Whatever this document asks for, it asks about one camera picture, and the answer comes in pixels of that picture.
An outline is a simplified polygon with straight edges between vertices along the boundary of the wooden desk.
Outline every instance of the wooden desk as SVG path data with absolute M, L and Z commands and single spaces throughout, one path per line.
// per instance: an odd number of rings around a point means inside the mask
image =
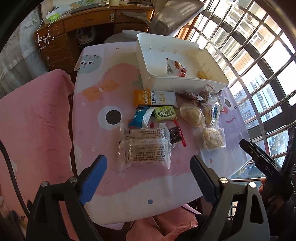
M 76 12 L 57 20 L 49 26 L 49 35 L 55 37 L 48 43 L 40 42 L 40 49 L 49 70 L 62 69 L 71 75 L 75 82 L 76 72 L 74 66 L 80 56 L 80 49 L 76 39 L 76 30 L 79 28 L 96 26 L 99 42 L 103 43 L 109 36 L 121 33 L 122 30 L 130 29 L 147 32 L 148 26 L 143 21 L 127 17 L 122 14 L 124 11 L 146 13 L 146 18 L 151 20 L 153 8 L 139 7 L 137 5 L 119 5 L 118 7 L 96 7 Z M 39 37 L 48 33 L 48 25 L 43 25 L 38 31 Z M 37 33 L 34 38 L 38 43 Z

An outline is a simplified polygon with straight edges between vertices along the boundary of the blue gripper pad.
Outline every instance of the blue gripper pad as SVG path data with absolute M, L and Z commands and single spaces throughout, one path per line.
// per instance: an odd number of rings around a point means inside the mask
M 82 205 L 85 205 L 87 202 L 89 202 L 92 199 L 106 170 L 107 170 L 107 158 L 102 155 L 98 163 L 92 169 L 87 179 L 84 181 L 84 183 L 81 186 L 81 195 L 79 198 L 79 202 Z

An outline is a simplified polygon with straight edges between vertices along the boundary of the pink pants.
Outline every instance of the pink pants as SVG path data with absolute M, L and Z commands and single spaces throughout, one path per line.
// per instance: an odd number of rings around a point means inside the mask
M 179 207 L 166 213 L 137 220 L 126 241 L 173 241 L 184 231 L 197 226 L 195 215 Z

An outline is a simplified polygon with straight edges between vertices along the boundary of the gray cartoon face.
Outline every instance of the gray cartoon face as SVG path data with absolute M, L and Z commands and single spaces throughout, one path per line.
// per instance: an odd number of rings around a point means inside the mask
M 95 71 L 100 67 L 102 58 L 98 55 L 85 55 L 81 57 L 79 74 L 87 74 Z

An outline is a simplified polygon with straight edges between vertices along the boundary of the red cartoon nose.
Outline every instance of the red cartoon nose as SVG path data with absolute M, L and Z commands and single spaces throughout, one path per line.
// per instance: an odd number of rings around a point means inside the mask
M 227 109 L 227 107 L 223 106 L 223 110 L 224 110 L 224 113 L 225 113 L 225 114 L 228 114 L 228 109 Z

